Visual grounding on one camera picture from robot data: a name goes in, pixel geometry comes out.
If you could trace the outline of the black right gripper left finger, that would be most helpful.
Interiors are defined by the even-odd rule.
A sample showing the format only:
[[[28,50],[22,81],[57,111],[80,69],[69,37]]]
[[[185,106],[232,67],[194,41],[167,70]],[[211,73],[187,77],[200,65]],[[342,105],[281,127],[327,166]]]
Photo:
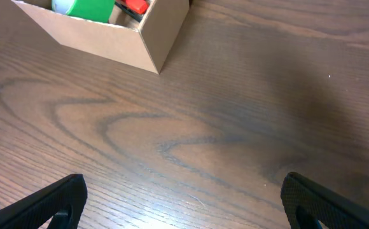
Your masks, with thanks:
[[[47,221],[48,228],[77,229],[87,197],[83,175],[70,174],[1,209],[0,229],[35,229]]]

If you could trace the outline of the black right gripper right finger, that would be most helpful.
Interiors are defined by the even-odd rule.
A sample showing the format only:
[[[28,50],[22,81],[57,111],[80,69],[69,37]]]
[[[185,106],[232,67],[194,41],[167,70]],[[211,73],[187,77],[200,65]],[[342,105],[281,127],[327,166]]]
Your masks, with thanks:
[[[284,178],[281,200],[290,227],[369,228],[369,210],[297,173]]]

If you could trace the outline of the green tape roll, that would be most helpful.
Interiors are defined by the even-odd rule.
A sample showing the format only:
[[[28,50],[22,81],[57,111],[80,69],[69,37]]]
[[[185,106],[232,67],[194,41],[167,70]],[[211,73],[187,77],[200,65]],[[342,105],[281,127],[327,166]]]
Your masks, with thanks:
[[[114,0],[52,0],[52,10],[62,15],[106,23],[115,5]]]

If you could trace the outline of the red black stapler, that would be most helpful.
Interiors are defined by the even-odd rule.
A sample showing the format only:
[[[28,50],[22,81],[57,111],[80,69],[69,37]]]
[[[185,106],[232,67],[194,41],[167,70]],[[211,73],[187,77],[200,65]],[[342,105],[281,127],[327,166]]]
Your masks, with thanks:
[[[116,0],[115,5],[137,22],[141,22],[149,7],[146,0]]]

